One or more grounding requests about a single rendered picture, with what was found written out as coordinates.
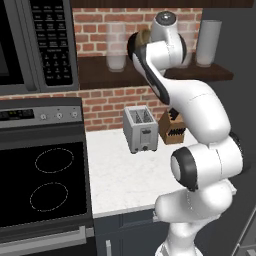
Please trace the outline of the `dark grey tall fridge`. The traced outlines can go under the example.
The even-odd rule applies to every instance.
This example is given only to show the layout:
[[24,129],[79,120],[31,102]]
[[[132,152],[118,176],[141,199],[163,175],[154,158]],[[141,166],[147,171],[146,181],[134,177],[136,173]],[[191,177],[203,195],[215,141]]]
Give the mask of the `dark grey tall fridge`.
[[215,62],[234,73],[230,81],[212,82],[251,162],[233,177],[237,189],[230,208],[196,237],[204,256],[231,256],[256,205],[256,2],[251,8],[206,8],[204,20],[222,22]]

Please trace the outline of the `brown round jar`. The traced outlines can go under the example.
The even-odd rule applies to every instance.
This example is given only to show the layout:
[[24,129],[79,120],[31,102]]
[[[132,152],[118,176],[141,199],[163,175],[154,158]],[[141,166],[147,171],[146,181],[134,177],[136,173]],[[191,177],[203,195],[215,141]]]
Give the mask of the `brown round jar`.
[[140,47],[150,42],[151,31],[149,29],[140,30],[135,38],[135,46]]

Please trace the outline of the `silver toaster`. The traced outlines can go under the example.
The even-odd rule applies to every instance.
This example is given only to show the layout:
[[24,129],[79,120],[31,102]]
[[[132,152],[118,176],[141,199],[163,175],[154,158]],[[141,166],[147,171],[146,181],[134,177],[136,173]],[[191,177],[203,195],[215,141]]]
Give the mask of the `silver toaster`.
[[146,105],[124,108],[123,133],[132,154],[158,148],[158,123]]

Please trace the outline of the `wooden knife block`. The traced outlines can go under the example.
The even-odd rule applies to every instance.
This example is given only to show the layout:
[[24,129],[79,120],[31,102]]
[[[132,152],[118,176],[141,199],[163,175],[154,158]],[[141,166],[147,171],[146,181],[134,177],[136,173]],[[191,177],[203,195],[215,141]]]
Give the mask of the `wooden knife block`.
[[158,125],[159,134],[166,145],[180,144],[184,141],[186,126],[181,115],[174,118],[168,111],[165,111]]

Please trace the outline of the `dark grey drawer front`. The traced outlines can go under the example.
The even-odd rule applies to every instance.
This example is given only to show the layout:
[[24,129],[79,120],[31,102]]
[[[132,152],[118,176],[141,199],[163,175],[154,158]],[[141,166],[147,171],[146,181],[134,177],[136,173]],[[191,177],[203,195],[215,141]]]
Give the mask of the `dark grey drawer front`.
[[153,209],[148,209],[122,214],[119,217],[119,221],[121,228],[132,228],[158,222],[159,219]]

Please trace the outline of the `black stove with oven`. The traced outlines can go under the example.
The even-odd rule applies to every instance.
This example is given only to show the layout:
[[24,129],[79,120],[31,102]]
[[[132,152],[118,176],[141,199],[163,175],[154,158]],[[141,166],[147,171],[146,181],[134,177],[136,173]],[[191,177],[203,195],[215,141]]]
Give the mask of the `black stove with oven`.
[[[80,226],[93,227],[82,100],[0,101],[0,243]],[[23,256],[97,256],[96,241]]]

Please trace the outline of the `dark wooden wall shelf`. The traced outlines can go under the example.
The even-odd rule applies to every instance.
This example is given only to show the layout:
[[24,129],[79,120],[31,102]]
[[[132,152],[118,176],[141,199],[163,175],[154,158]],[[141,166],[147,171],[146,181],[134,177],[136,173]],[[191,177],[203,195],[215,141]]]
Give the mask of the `dark wooden wall shelf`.
[[[79,57],[78,68],[81,90],[133,87],[147,84],[146,80],[135,70],[129,57],[126,57],[126,66],[122,72],[111,72],[107,67],[105,56]],[[218,64],[203,68],[197,66],[192,60],[187,68],[168,69],[164,77],[213,82],[232,80],[234,74]]]

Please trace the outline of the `clear glass jar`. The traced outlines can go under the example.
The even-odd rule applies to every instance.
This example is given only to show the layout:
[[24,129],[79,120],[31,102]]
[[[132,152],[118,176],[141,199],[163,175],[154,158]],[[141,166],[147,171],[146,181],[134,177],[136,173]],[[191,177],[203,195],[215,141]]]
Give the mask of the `clear glass jar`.
[[106,64],[111,72],[122,72],[126,65],[126,29],[123,22],[109,22],[106,34]]

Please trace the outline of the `white cylinder canister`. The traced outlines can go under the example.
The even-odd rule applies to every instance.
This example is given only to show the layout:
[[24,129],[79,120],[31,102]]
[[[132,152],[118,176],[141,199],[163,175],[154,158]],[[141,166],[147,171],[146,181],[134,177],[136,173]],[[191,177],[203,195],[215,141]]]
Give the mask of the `white cylinder canister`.
[[202,20],[196,47],[196,64],[210,67],[214,61],[222,22],[220,20]]

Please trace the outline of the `black and grey microwave oven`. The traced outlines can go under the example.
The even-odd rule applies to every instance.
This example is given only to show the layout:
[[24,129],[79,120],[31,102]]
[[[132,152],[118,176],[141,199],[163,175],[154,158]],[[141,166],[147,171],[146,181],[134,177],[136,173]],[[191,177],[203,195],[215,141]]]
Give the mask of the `black and grey microwave oven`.
[[78,89],[70,0],[0,0],[0,95]]

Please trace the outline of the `dark wooden upper cabinet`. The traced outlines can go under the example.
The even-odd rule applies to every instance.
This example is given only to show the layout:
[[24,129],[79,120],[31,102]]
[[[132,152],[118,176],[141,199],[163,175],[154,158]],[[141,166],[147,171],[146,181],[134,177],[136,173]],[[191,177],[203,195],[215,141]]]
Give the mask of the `dark wooden upper cabinet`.
[[252,8],[255,0],[70,0],[72,8]]

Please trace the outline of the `dark grey base cabinet door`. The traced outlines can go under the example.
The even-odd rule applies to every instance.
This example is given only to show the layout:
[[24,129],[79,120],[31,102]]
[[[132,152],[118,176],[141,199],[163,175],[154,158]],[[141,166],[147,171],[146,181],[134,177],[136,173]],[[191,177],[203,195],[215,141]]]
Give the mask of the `dark grey base cabinet door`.
[[106,240],[111,241],[112,256],[155,256],[167,237],[169,225],[156,222],[96,236],[97,256],[106,255]]

